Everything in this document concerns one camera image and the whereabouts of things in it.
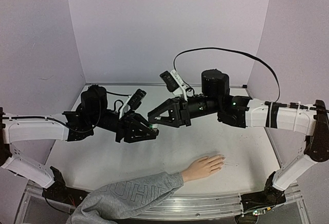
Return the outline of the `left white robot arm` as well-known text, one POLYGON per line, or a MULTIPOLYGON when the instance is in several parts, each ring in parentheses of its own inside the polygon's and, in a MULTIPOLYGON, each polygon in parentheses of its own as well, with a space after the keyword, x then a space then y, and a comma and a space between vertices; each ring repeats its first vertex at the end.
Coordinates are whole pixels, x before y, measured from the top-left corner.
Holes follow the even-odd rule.
POLYGON ((116 142, 134 143, 154 140, 159 131, 136 109, 146 92, 138 89, 127 96, 120 108, 108 108, 109 92, 92 85, 81 93, 74 111, 56 115, 20 116, 1 112, 1 168, 38 184, 59 202, 69 198, 61 172, 25 156, 15 145, 27 141, 60 140, 78 142, 95 134, 97 128, 113 132, 116 142))

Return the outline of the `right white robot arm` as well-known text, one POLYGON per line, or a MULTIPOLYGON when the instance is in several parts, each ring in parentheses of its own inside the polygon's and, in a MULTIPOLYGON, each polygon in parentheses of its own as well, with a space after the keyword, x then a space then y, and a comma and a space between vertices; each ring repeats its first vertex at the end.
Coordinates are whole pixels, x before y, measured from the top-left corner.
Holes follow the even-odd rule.
POLYGON ((218 122, 232 127, 264 127, 305 136, 306 144, 268 178, 265 190, 283 192, 313 165, 328 161, 328 110, 322 100, 302 105, 232 96, 229 76, 217 69, 202 72, 202 93, 194 97, 187 96, 187 85, 176 70, 160 77, 174 97, 148 113, 152 124, 179 128, 190 126, 194 118, 217 114, 218 122))

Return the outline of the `person's bare hand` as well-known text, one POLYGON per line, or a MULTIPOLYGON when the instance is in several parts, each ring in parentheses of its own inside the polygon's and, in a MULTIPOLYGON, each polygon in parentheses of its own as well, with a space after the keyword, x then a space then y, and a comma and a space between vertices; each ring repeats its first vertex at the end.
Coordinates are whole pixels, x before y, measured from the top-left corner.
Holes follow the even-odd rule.
POLYGON ((223 155, 202 157, 181 172, 183 182, 203 179, 219 172, 225 164, 223 155))

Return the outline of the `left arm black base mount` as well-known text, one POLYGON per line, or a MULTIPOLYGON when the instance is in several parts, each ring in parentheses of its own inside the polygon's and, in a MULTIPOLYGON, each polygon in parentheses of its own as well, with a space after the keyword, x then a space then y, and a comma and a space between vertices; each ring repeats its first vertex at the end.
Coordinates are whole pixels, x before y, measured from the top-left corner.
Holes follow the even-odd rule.
POLYGON ((43 189, 43 196, 47 200, 70 204, 74 207, 81 204, 89 192, 66 186, 62 173, 53 166, 50 169, 53 174, 53 183, 48 188, 43 189))

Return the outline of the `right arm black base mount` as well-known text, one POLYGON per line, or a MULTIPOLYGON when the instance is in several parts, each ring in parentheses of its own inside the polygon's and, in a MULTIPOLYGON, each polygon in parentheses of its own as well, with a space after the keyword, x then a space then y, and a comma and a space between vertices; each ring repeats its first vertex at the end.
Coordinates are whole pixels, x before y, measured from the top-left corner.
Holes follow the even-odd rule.
POLYGON ((243 214, 253 211, 275 207, 276 205, 286 203, 284 191, 280 191, 273 186, 273 172, 266 180, 265 187, 262 191, 246 193, 241 196, 243 214))

